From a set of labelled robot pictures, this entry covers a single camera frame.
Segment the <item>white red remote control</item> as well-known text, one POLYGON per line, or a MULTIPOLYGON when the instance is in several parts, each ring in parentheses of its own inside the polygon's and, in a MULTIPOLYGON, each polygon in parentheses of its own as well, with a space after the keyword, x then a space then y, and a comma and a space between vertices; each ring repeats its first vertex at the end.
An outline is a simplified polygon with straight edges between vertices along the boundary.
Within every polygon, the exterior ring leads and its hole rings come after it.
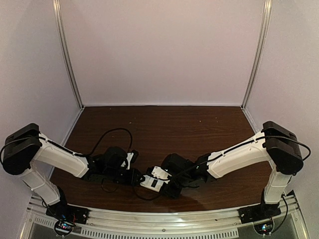
POLYGON ((169 182, 161 179, 157 179, 154 177, 151 177, 149 175, 144 176, 144 180, 140 183, 140 185, 144 188, 147 188, 149 190, 159 192, 160 189, 164 184, 167 184, 169 182))

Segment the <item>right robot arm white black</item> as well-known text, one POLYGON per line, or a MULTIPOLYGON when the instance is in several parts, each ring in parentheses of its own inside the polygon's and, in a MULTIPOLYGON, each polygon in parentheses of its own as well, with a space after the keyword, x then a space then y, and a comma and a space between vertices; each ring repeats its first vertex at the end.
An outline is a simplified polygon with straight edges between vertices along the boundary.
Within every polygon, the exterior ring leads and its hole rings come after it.
POLYGON ((310 151, 294 133, 273 121, 267 121, 253 137, 228 149, 204 154, 195 162, 178 154, 168 155, 160 167, 169 174, 169 181, 163 184, 159 192, 175 199, 183 188, 195 188, 198 182, 207 182, 209 177, 218 179, 259 162, 272 162, 274 168, 262 191, 260 204, 239 210, 244 221, 265 220, 281 213, 279 204, 282 194, 291 178, 304 166, 301 147, 310 151))

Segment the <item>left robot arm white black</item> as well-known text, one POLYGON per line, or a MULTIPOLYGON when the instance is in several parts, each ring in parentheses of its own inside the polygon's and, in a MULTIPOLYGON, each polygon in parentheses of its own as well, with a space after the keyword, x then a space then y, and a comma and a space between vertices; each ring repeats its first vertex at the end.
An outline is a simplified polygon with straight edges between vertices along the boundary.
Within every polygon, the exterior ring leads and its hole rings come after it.
POLYGON ((48 139, 35 123, 9 135, 0 150, 0 163, 4 171, 18 176, 41 197, 49 212, 61 221, 69 220, 72 211, 63 190, 38 171, 37 161, 85 181, 103 183, 110 180, 115 184, 136 185, 141 173, 132 164, 137 157, 137 151, 125 151, 116 146, 99 155, 76 153, 48 139))

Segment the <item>left circuit board with LED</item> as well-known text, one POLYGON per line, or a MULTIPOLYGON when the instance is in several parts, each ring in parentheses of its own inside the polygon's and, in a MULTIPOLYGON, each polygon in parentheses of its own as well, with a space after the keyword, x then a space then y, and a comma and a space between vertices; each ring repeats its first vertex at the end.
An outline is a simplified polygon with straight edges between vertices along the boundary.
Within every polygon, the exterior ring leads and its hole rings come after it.
POLYGON ((74 227, 74 223, 59 220, 54 224, 53 229, 59 236, 67 236, 72 233, 74 227))

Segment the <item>circuit board with led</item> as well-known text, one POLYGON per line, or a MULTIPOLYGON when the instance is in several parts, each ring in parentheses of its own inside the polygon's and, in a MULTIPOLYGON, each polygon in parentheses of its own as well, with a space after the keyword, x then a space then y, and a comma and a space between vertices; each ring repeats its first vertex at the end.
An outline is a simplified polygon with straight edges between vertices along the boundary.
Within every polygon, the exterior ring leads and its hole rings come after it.
POLYGON ((74 227, 74 223, 59 220, 54 224, 53 229, 59 236, 67 236, 72 233, 74 227))
POLYGON ((274 229, 274 221, 267 220, 264 222, 258 222, 253 225, 254 231, 262 236, 270 235, 274 229))

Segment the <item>right circuit board with LED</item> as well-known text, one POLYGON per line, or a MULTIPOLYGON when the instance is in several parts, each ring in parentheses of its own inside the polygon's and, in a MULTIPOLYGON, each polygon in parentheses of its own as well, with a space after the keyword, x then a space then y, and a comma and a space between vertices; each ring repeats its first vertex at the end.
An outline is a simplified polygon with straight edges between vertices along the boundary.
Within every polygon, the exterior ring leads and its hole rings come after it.
POLYGON ((274 229, 274 221, 267 220, 264 222, 258 222, 253 225, 254 231, 262 236, 270 235, 274 229))

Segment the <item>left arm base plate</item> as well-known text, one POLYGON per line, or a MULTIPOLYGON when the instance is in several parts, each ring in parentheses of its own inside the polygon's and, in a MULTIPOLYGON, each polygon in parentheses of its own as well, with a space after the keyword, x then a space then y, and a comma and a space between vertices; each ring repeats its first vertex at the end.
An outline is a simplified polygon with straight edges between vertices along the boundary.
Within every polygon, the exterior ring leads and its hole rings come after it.
POLYGON ((55 204, 52 206, 48 206, 46 210, 46 215, 54 217, 58 220, 64 220, 76 224, 86 224, 88 219, 89 209, 63 205, 63 204, 55 204))

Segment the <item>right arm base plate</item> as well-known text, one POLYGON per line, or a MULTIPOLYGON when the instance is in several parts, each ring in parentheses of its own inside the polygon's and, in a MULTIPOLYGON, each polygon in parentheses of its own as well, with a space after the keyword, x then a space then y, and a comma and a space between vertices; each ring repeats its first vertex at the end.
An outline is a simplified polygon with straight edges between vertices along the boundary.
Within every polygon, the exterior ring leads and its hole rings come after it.
POLYGON ((269 219, 281 214, 279 203, 277 204, 257 204, 238 209, 242 224, 269 219))

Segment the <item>left aluminium frame post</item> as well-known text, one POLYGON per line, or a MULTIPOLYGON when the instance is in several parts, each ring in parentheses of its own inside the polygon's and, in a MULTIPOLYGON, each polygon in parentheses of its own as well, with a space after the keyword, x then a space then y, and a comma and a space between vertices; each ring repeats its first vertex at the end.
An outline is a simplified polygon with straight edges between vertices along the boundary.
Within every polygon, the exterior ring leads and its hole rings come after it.
POLYGON ((61 1, 53 0, 52 2, 53 2, 53 10, 55 14, 57 31, 59 35, 59 41, 61 45, 61 51, 62 51, 62 56, 63 56, 66 72, 68 75, 68 79, 70 82, 73 95, 75 97, 77 107, 81 110, 84 108, 84 105, 80 96, 78 85, 76 83, 76 78, 74 75, 70 53, 69 53, 69 49, 67 45, 67 39, 66 39, 66 34, 65 34, 64 24, 63 24, 63 17, 62 17, 62 10, 61 10, 61 1))

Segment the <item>aluminium frame post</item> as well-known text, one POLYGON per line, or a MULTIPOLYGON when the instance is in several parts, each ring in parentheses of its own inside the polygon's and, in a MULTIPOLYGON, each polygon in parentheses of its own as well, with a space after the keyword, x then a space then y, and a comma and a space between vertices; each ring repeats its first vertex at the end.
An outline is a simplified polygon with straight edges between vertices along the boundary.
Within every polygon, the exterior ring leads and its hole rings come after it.
POLYGON ((253 86, 257 77, 258 69, 261 63, 262 59, 262 54, 264 50, 264 46, 266 43, 267 35, 268 35, 268 30, 269 30, 269 24, 270 24, 270 19, 271 19, 271 13, 272 13, 272 1, 271 0, 265 0, 264 1, 264 7, 263 7, 263 14, 262 14, 262 20, 261 20, 261 25, 260 25, 260 32, 259 32, 259 37, 257 41, 257 47, 255 51, 255 56, 254 56, 254 61, 248 81, 248 85, 246 88, 245 96, 241 105, 242 110, 245 110, 249 98, 251 96, 253 86))
POLYGON ((53 0, 52 2, 53 2, 53 10, 55 14, 57 31, 59 35, 59 41, 61 45, 61 51, 62 51, 62 56, 63 56, 66 72, 68 75, 68 79, 70 82, 73 95, 75 97, 77 107, 81 110, 84 108, 84 105, 80 96, 78 85, 76 83, 76 78, 74 75, 70 53, 69 53, 69 49, 67 45, 67 39, 66 39, 66 34, 65 34, 64 24, 63 24, 63 17, 62 17, 62 10, 61 10, 61 1, 53 0))

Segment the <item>right aluminium frame post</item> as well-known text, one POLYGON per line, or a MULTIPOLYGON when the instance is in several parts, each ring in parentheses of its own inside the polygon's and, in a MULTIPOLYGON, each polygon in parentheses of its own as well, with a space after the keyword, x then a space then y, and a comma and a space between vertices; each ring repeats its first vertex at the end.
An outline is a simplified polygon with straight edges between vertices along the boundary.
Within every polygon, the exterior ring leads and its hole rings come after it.
POLYGON ((261 63, 262 59, 262 54, 264 50, 264 46, 266 43, 267 35, 268 35, 268 30, 269 30, 269 24, 270 24, 270 19, 271 19, 271 13, 272 13, 272 1, 271 0, 265 0, 264 1, 264 7, 263 7, 263 14, 262 14, 262 20, 261 20, 261 25, 260 25, 260 32, 259 32, 259 37, 257 41, 257 47, 255 51, 255 56, 254 56, 254 61, 248 81, 248 85, 246 88, 245 96, 241 105, 242 110, 245 110, 249 98, 251 96, 253 86, 257 77, 258 69, 261 63))

